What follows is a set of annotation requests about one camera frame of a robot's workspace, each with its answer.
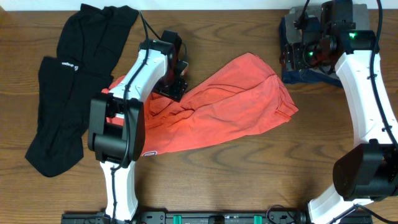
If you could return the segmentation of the red orange t-shirt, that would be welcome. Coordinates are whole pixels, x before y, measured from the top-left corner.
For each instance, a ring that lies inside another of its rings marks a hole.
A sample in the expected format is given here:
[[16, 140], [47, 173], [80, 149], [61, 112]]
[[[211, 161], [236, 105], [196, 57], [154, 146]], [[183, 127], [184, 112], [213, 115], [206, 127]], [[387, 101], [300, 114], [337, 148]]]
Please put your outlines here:
[[275, 71], [243, 54], [176, 102], [151, 93], [144, 104], [142, 156], [210, 147], [262, 134], [298, 111]]

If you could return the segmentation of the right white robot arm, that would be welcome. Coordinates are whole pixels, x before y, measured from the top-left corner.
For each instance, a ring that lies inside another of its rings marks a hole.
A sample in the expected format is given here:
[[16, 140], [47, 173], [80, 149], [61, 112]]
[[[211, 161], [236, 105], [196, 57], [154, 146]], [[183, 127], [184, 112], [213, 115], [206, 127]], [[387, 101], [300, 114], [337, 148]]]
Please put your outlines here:
[[369, 205], [397, 195], [397, 118], [381, 74], [381, 31], [352, 1], [293, 7], [279, 27], [286, 83], [326, 82], [345, 92], [353, 148], [333, 166], [332, 184], [292, 223], [371, 223]]

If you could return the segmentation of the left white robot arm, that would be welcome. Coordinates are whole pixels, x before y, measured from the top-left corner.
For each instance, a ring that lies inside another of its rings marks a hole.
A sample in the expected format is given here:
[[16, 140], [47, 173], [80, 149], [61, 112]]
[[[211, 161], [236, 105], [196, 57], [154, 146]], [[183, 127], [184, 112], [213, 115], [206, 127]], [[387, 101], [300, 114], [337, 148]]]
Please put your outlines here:
[[178, 55], [183, 42], [166, 30], [160, 39], [146, 39], [130, 71], [107, 93], [90, 103], [88, 147], [100, 162], [106, 181], [103, 223], [131, 223], [138, 207], [135, 164], [146, 140], [144, 103], [152, 92], [173, 101], [182, 99], [188, 63]]

